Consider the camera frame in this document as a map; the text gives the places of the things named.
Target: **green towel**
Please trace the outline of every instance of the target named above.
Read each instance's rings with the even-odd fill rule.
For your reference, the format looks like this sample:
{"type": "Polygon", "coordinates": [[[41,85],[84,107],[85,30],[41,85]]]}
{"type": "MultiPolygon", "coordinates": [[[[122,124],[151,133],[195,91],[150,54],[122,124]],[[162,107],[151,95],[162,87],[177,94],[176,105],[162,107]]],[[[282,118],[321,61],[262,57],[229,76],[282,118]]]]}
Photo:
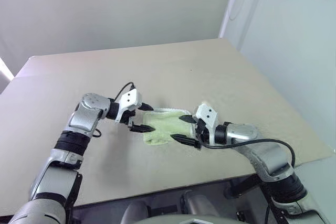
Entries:
{"type": "Polygon", "coordinates": [[[186,115],[182,110],[167,112],[150,111],[144,114],[143,124],[155,128],[155,131],[143,133],[143,141],[148,145],[160,145],[174,141],[171,134],[183,134],[194,137],[193,125],[183,122],[179,116],[186,115]]]}

